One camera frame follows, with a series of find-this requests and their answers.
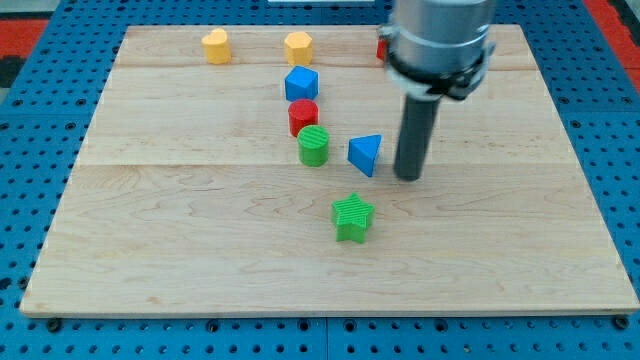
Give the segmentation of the red block behind arm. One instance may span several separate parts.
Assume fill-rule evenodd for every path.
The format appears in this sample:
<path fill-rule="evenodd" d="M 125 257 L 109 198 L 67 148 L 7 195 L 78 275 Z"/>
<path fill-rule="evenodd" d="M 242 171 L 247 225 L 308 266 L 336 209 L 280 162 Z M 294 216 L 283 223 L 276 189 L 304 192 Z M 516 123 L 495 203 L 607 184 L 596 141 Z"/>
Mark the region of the red block behind arm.
<path fill-rule="evenodd" d="M 386 61 L 387 55 L 387 41 L 380 38 L 377 42 L 376 57 L 382 62 Z"/>

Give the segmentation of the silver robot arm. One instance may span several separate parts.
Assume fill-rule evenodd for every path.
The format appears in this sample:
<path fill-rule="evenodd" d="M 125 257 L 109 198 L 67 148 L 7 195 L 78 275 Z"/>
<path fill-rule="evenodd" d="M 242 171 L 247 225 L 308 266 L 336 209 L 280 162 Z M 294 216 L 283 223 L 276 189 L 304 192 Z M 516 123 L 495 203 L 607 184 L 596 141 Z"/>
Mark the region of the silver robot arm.
<path fill-rule="evenodd" d="M 463 100 L 483 81 L 495 48 L 487 40 L 495 0 L 397 0 L 378 28 L 385 70 L 419 101 Z"/>

